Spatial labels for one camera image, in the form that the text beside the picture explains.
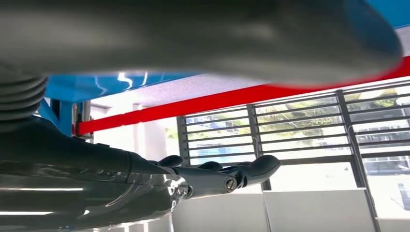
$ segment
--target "machine part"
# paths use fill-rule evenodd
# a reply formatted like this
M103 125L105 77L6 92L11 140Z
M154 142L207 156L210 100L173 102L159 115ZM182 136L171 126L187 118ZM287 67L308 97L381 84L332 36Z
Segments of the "machine part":
M69 138L36 116L0 122L0 146L0 205L11 214L28 212L0 215L0 227L16 232L155 219L181 200L226 194L246 180L264 181L280 166L269 155L246 169L234 166L232 174L173 167L179 163L175 157L153 164L132 152Z
M45 74L185 70L309 85L402 59L364 0L3 0L0 22L0 60Z
M93 133L79 134L78 125L81 122L91 121L91 101L84 101L82 103L73 104L73 125L75 125L75 135L83 139L94 138Z
M235 176L238 188L268 180L281 166L281 162L270 155L260 156L254 162L243 162L241 164L245 165L231 166L219 171L220 173Z
M198 168L208 169L208 170L211 170L211 171L219 171L223 167L222 167L222 165L220 165L217 162L209 161L209 162L206 162L206 163L203 163L203 164L199 165Z
M47 79L0 64L0 121L27 118L40 107Z
M186 197L182 189L188 189L177 175L121 173L132 178L119 183L87 179L77 171L62 178L50 171L48 176L3 174L7 170L0 168L0 204L9 213L0 216L0 228L14 232L80 231L157 219L171 213Z
M226 179L225 181L225 190L227 192L233 192L238 187L236 180L232 177Z
M180 156L167 156L160 161L149 160L149 162L159 166L173 167L181 165L184 160Z
M237 188L260 184L272 176L281 162L274 156L258 157L247 166L232 166L218 172L201 168L173 167L192 187L191 198L226 194Z

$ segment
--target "ceiling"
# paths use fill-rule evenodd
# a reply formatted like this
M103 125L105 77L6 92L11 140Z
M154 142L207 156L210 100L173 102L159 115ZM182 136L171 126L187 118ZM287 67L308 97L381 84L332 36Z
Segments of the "ceiling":
M396 29L396 32L403 43L404 55L410 56L410 27ZM151 107L262 84L268 82L239 77L224 78L222 75L207 73L94 99L92 103L108 108L127 99L127 102Z

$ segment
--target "bolt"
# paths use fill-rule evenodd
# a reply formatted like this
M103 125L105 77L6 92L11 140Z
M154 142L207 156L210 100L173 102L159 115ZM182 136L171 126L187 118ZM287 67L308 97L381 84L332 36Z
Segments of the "bolt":
M225 190L228 192L232 192L236 189L236 180L233 178L228 178L225 181Z
M176 188L176 192L177 192L179 195L185 196L185 195L188 194L188 191L189 191L188 186L182 186L182 185L180 185L180 186L178 186L178 187Z

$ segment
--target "red bar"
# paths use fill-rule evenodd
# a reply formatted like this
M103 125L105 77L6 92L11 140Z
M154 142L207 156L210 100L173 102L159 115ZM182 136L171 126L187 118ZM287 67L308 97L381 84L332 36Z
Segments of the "red bar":
M410 56L404 57L403 63L398 68L386 75L376 78L367 78L366 80L361 80L355 83L342 83L334 86L316 88L294 88L270 85L248 87L224 93L173 102L165 105L154 106L144 110L137 110L122 115L115 115L98 120L82 122L79 124L78 131L80 134L86 134L94 131L101 131L140 122L148 122L168 117L194 114L235 105L249 104L275 98L283 98L293 95L364 84L368 82L381 81L404 76L410 76Z

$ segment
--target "white wall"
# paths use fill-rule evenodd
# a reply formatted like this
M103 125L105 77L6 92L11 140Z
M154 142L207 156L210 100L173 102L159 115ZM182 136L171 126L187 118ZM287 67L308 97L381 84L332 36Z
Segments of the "white wall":
M188 200L172 214L174 232L267 232L262 194Z
M274 232L374 232L365 191L266 192Z
M410 219L378 219L381 232L409 232Z

